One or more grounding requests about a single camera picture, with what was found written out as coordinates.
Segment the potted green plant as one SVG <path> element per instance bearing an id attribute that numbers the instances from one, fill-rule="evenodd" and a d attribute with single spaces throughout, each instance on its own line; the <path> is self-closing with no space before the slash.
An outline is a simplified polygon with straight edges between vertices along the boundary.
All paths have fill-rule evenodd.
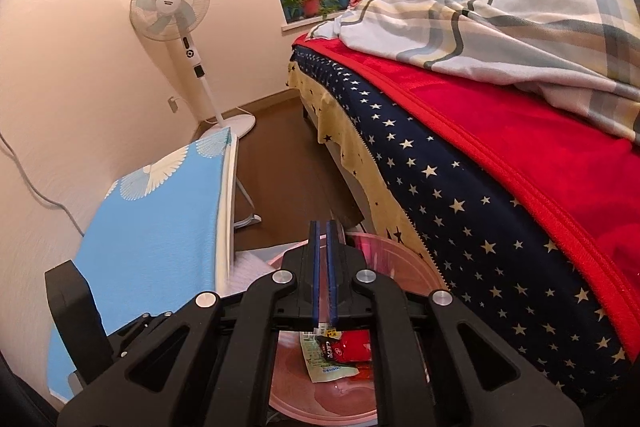
<path id="1" fill-rule="evenodd" d="M 342 8 L 340 0 L 282 0 L 281 4 L 289 18 L 327 17 Z"/>

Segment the black crab snack packet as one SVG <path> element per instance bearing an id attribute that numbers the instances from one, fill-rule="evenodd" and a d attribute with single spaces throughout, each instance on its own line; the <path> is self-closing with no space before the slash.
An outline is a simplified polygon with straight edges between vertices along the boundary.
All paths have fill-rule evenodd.
<path id="1" fill-rule="evenodd" d="M 365 329 L 346 332 L 329 329 L 316 339 L 328 362 L 349 365 L 372 361 L 371 337 Z"/>

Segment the plaid light blue duvet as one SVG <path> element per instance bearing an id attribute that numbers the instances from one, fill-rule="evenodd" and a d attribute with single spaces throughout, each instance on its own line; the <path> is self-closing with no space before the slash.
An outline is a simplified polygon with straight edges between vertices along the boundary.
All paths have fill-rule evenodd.
<path id="1" fill-rule="evenodd" d="M 639 0 L 361 0 L 307 37 L 515 86 L 639 141 Z"/>

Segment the green white snack wrapper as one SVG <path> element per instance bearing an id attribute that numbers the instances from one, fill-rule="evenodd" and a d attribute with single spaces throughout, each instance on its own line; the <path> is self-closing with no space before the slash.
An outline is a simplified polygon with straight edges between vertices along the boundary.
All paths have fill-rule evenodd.
<path id="1" fill-rule="evenodd" d="M 308 376 L 314 384 L 330 383 L 359 375 L 356 367 L 326 361 L 314 334 L 300 333 L 299 343 Z"/>

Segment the navy star bed sheet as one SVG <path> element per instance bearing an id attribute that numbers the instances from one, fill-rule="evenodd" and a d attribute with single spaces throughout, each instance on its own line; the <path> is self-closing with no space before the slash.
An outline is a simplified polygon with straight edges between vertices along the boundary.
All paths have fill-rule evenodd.
<path id="1" fill-rule="evenodd" d="M 300 45 L 291 62 L 357 132 L 457 298 L 578 404 L 622 389 L 632 364 L 599 299 L 514 196 L 354 70 Z"/>

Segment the white foam pad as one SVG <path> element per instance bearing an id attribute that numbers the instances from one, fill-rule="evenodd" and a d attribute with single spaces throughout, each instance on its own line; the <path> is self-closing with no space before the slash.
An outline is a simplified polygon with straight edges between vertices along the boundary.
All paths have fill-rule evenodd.
<path id="1" fill-rule="evenodd" d="M 237 253 L 231 263 L 228 274 L 222 281 L 218 294 L 221 297 L 242 293 L 246 291 L 256 280 L 266 274 L 276 271 L 272 265 L 268 265 L 249 251 Z"/>

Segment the yellow star bed skirt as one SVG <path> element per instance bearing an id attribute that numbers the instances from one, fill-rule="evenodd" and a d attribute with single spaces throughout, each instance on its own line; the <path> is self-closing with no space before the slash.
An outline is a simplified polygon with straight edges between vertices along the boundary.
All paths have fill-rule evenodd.
<path id="1" fill-rule="evenodd" d="M 435 261 L 383 180 L 366 142 L 345 109 L 330 91 L 302 72 L 295 62 L 288 64 L 288 87 L 298 92 L 317 129 L 318 142 L 326 146 L 340 169 L 363 215 L 363 230 L 404 244 L 432 267 Z"/>

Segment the white folding table frame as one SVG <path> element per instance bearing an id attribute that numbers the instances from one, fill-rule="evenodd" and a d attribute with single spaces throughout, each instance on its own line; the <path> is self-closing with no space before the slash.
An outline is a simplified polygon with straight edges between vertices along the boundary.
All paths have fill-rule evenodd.
<path id="1" fill-rule="evenodd" d="M 221 296 L 231 293 L 229 284 L 235 262 L 235 233 L 262 222 L 253 199 L 238 177 L 240 140 L 229 128 L 227 131 L 229 140 L 222 155 L 215 242 L 215 291 Z"/>

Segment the pink plastic trash bin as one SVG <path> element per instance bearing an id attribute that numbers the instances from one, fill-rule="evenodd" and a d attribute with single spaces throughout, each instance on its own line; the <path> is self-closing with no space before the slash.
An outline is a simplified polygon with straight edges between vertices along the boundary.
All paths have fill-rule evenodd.
<path id="1" fill-rule="evenodd" d="M 426 258 L 381 236 L 350 232 L 367 266 L 404 291 L 428 295 L 446 287 Z M 269 405 L 282 415 L 315 426 L 373 426 L 376 406 L 370 335 L 321 325 L 313 333 L 282 332 Z"/>

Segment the white standing fan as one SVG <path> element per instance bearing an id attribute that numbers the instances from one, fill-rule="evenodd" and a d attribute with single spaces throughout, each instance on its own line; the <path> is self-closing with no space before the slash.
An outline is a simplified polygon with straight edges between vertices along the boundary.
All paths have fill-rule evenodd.
<path id="1" fill-rule="evenodd" d="M 129 19 L 142 37 L 153 41 L 178 41 L 181 53 L 189 63 L 194 77 L 201 83 L 209 105 L 213 109 L 216 129 L 230 129 L 242 139 L 255 127 L 251 113 L 226 117 L 216 106 L 212 88 L 206 77 L 192 32 L 206 17 L 210 0 L 130 0 Z"/>

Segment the low wall outlet plug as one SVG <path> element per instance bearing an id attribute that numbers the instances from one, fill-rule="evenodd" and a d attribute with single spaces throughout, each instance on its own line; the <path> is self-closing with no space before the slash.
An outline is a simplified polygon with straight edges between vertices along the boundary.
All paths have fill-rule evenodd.
<path id="1" fill-rule="evenodd" d="M 190 112 L 192 112 L 193 110 L 192 105 L 188 101 L 186 101 L 185 98 L 179 98 L 178 96 L 170 96 L 167 100 L 167 103 L 172 113 L 177 113 L 178 109 L 181 107 L 186 107 L 190 110 Z"/>

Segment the red blanket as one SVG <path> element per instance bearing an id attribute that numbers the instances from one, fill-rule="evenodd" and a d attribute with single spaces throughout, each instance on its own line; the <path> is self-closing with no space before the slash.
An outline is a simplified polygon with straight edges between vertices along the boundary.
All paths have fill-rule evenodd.
<path id="1" fill-rule="evenodd" d="M 514 196 L 589 284 L 631 363 L 639 353 L 639 155 L 510 87 L 299 37 L 354 70 Z"/>

